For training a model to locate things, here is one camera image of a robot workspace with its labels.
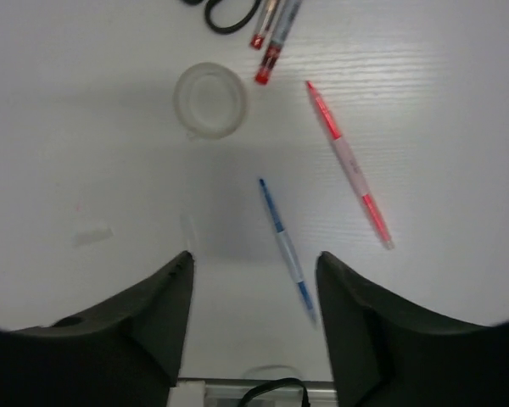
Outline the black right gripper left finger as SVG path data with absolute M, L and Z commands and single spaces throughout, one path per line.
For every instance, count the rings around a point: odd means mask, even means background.
M 0 330 L 0 406 L 164 406 L 182 364 L 194 259 L 51 326 Z

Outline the blue and white pen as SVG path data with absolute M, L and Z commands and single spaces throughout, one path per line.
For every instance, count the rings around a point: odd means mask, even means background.
M 310 319 L 310 322 L 315 326 L 317 324 L 316 307 L 314 305 L 310 289 L 305 281 L 305 276 L 300 265 L 298 255 L 296 254 L 292 240 L 288 235 L 287 229 L 281 219 L 277 205 L 271 195 L 266 181 L 263 178 L 259 178 L 258 183 L 267 212 L 271 218 L 271 223 L 273 224 L 275 238 L 282 254 L 282 258 L 287 266 L 288 273 L 297 288 L 300 301 L 305 308 L 305 313 Z

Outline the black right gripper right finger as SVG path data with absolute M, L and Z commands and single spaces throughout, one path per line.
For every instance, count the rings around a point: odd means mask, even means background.
M 329 252 L 316 284 L 339 405 L 509 406 L 509 321 L 438 314 Z

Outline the red and white pen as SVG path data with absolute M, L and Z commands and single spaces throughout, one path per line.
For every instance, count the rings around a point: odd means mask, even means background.
M 333 151 L 347 176 L 355 195 L 361 203 L 367 218 L 372 224 L 374 231 L 377 233 L 378 238 L 382 245 L 391 250 L 394 248 L 394 242 L 386 225 L 386 222 L 381 214 L 375 198 L 372 196 L 370 187 L 367 180 L 358 164 L 358 161 L 353 153 L 353 150 L 347 142 L 344 133 L 338 126 L 337 121 L 333 118 L 333 114 L 326 102 L 323 100 L 322 95 L 315 88 L 311 81 L 305 81 L 307 92 L 310 100 L 313 102 L 314 109 L 317 112 L 322 124 L 327 129 L 330 143 Z

